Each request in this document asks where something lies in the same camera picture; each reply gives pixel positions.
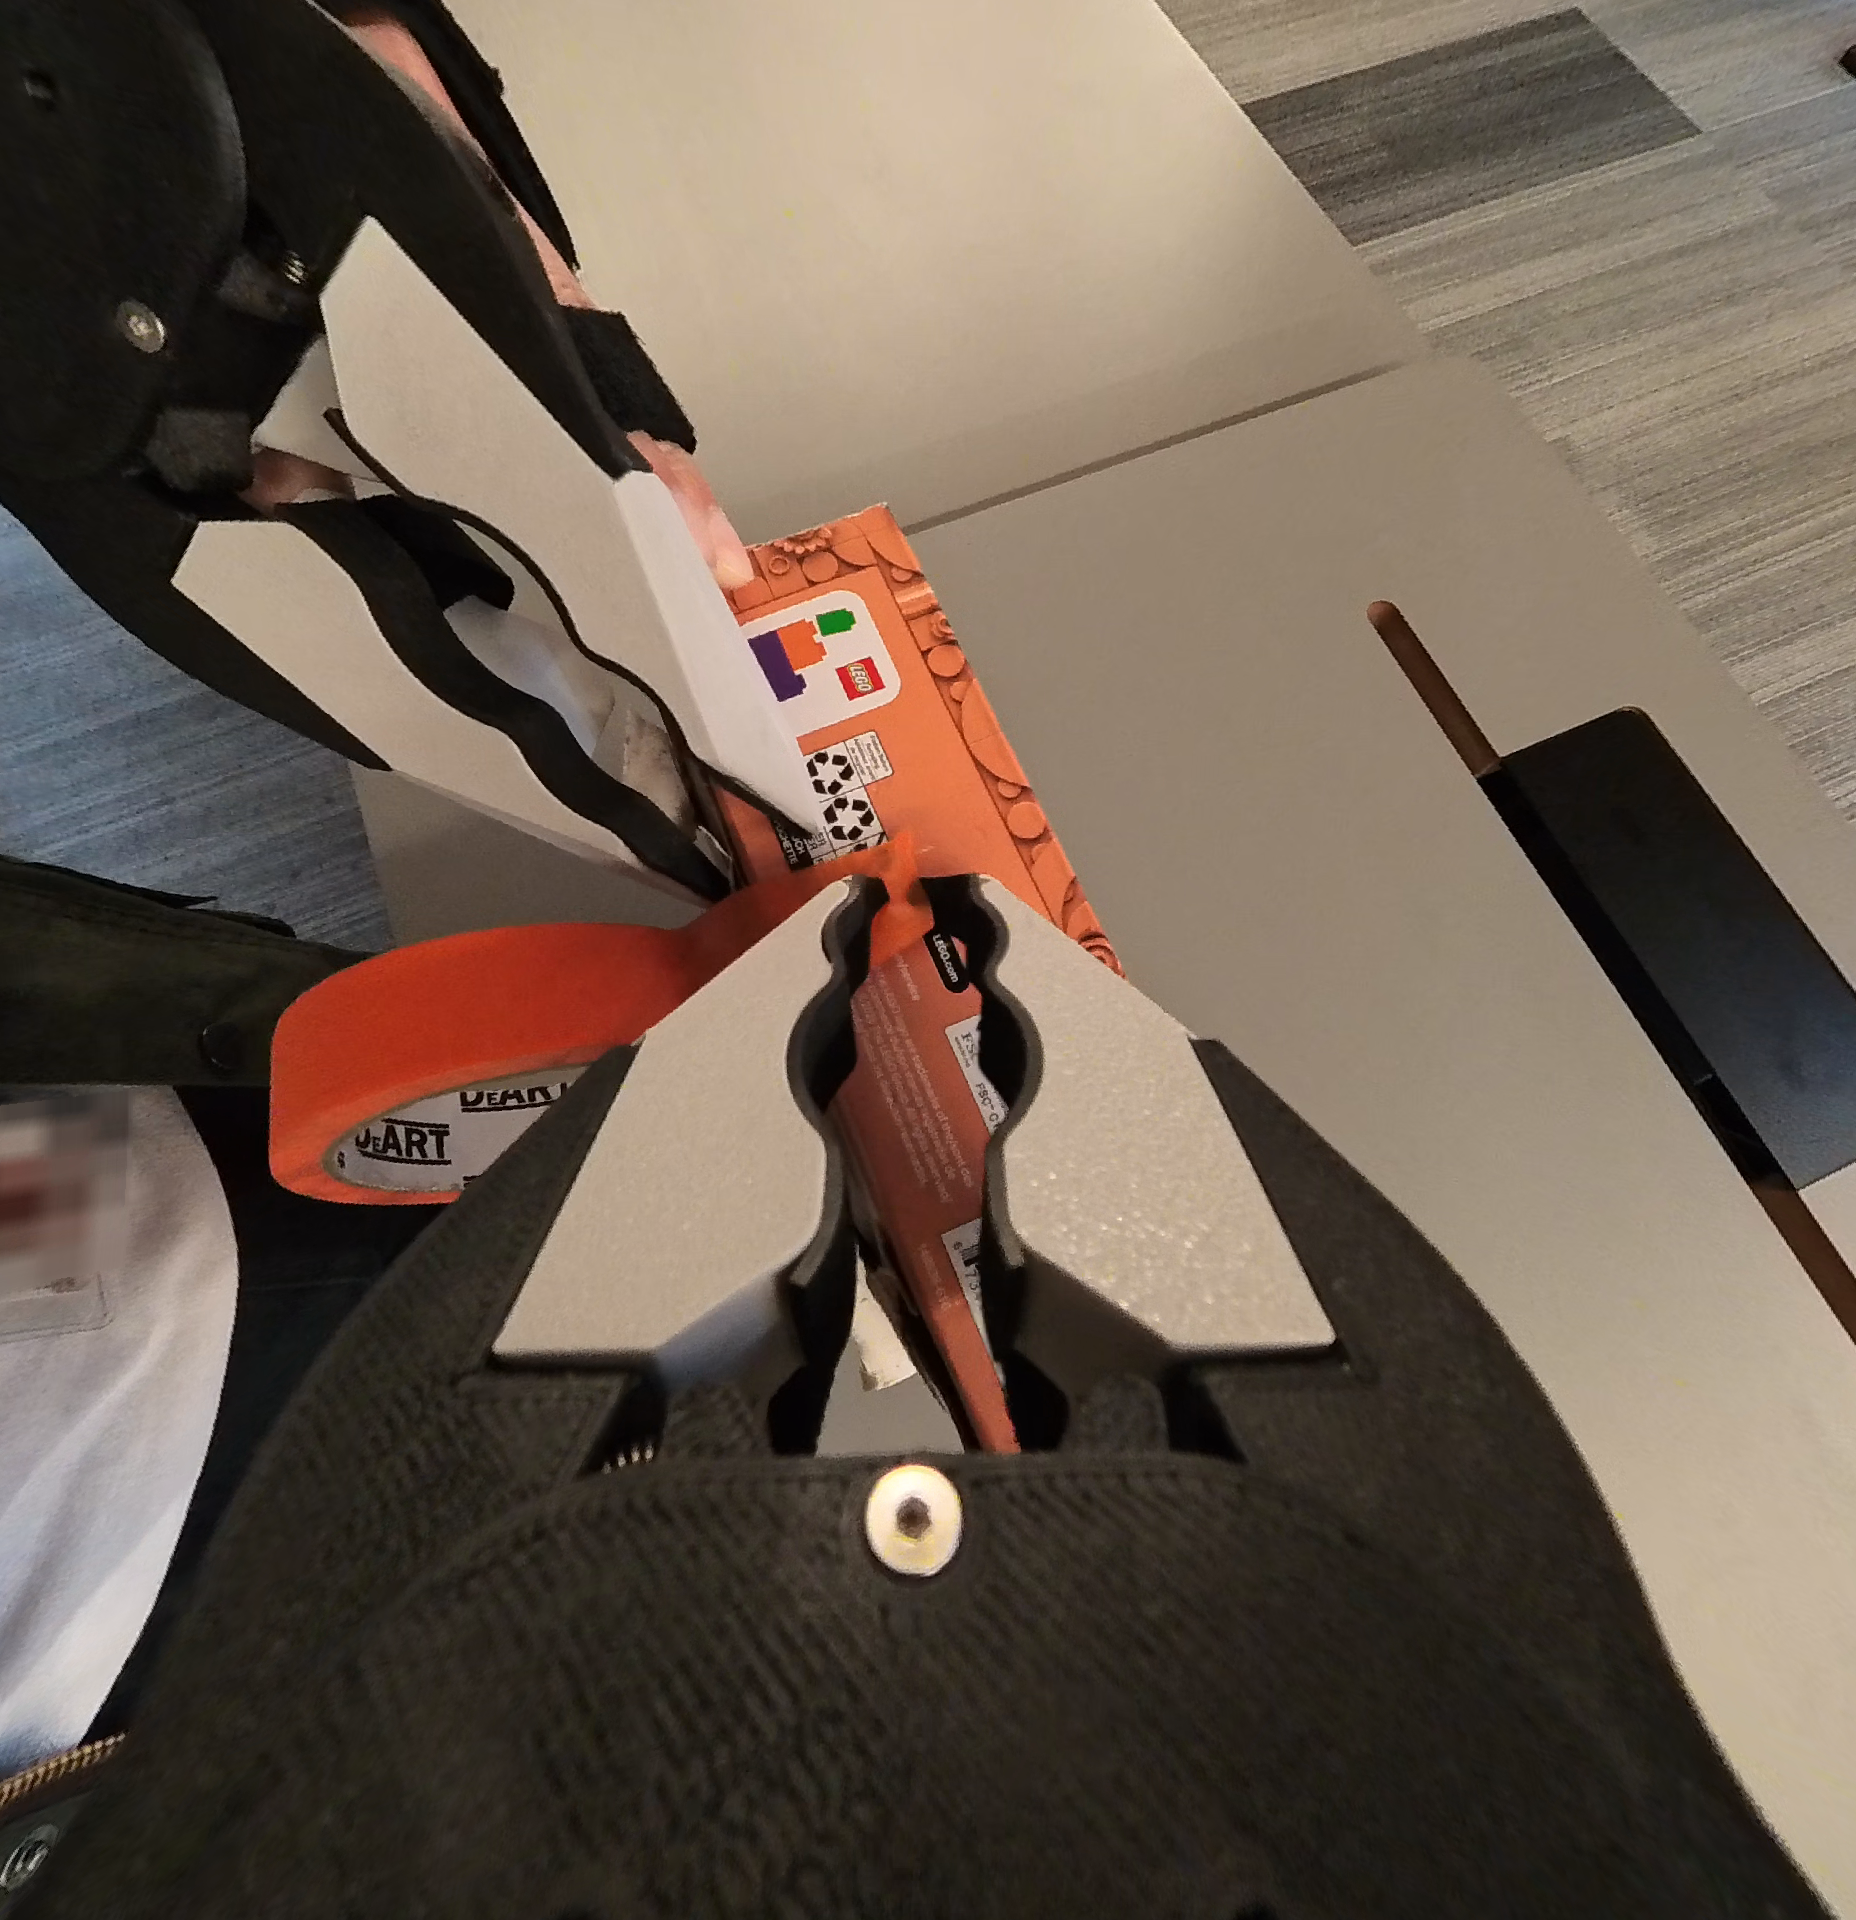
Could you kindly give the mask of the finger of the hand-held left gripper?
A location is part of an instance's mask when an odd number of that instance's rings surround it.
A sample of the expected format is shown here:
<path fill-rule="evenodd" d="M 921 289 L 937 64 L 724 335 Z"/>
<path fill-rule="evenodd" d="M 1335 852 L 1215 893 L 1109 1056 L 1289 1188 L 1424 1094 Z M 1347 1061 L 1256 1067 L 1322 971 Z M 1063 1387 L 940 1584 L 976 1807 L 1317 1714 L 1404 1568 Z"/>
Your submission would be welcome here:
<path fill-rule="evenodd" d="M 416 552 L 356 499 L 198 518 L 171 585 L 401 783 L 606 857 L 675 903 L 731 871 L 645 795 L 587 759 L 553 704 L 484 669 Z"/>
<path fill-rule="evenodd" d="M 656 472 L 606 472 L 368 218 L 329 294 L 344 422 L 391 486 L 512 537 L 572 637 L 642 681 L 691 752 L 812 827 L 809 767 L 773 696 Z"/>

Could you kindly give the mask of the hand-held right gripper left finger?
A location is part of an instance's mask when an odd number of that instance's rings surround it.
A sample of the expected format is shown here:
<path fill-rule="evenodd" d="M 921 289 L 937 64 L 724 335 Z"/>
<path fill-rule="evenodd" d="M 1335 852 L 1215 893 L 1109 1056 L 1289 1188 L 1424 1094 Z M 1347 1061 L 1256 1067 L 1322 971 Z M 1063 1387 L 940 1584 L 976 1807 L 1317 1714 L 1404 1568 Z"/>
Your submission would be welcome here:
<path fill-rule="evenodd" d="M 819 1108 L 854 1067 L 868 924 L 875 882 L 825 882 L 631 1056 L 493 1358 L 740 1387 L 773 1444 L 812 1444 L 854 1312 Z"/>

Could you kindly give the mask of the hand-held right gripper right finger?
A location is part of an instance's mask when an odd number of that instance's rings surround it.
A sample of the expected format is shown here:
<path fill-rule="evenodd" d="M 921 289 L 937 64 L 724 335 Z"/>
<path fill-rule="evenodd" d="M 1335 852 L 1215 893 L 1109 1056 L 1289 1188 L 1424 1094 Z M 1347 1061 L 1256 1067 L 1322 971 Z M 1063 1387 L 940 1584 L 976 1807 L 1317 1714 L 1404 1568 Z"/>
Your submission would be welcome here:
<path fill-rule="evenodd" d="M 1189 1368 L 1328 1354 L 1215 1094 L 1228 1056 L 1000 882 L 937 882 L 937 924 L 959 943 L 1010 1108 L 984 1172 L 984 1318 L 1017 1439 L 1055 1444 L 1101 1381 L 1181 1391 Z"/>

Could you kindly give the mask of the orange masking tape roll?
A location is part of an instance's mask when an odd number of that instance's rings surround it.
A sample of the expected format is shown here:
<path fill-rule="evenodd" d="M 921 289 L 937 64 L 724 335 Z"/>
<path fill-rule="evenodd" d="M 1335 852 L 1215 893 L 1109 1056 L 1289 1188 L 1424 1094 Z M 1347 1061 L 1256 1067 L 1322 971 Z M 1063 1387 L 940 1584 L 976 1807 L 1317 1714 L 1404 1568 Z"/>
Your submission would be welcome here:
<path fill-rule="evenodd" d="M 752 882 L 691 924 L 493 924 L 376 954 L 273 1025 L 268 1165 L 344 1204 L 475 1188 L 604 1056 L 731 971 L 834 882 L 882 882 L 868 958 L 925 934 L 917 833 Z"/>

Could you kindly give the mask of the black orchid lego box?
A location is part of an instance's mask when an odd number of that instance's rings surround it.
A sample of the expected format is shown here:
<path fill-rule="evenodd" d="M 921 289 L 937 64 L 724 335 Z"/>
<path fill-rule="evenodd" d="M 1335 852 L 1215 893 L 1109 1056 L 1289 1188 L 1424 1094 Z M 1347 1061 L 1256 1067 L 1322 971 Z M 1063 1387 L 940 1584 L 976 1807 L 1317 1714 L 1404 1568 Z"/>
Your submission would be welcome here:
<path fill-rule="evenodd" d="M 1119 966 L 890 506 L 747 546 L 747 585 L 731 609 L 819 795 L 812 833 L 724 801 L 747 882 L 911 838 L 917 871 L 994 871 L 1101 966 Z M 984 1161 L 1000 1112 L 971 954 L 954 934 L 917 934 L 854 991 L 854 1075 L 834 1126 L 882 1268 L 921 1312 L 954 1427 L 984 1451 L 1017 1451 L 984 1327 Z"/>

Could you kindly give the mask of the person's black jacket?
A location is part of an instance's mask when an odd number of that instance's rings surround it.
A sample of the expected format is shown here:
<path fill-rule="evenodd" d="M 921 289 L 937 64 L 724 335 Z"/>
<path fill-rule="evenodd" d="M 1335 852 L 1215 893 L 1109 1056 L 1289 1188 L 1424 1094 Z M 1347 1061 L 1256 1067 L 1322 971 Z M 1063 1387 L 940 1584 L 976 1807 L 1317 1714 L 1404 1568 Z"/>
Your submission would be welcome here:
<path fill-rule="evenodd" d="M 120 1753 L 198 1552 L 300 1376 L 437 1204 L 329 1204 L 268 1172 L 268 1043 L 286 1001 L 356 966 L 283 922 L 0 852 L 0 1301 L 88 1273 L 101 1237 L 101 1094 L 167 1088 L 233 1215 L 233 1348 L 171 1568 L 78 1745 L 0 1781 L 0 1916 Z"/>

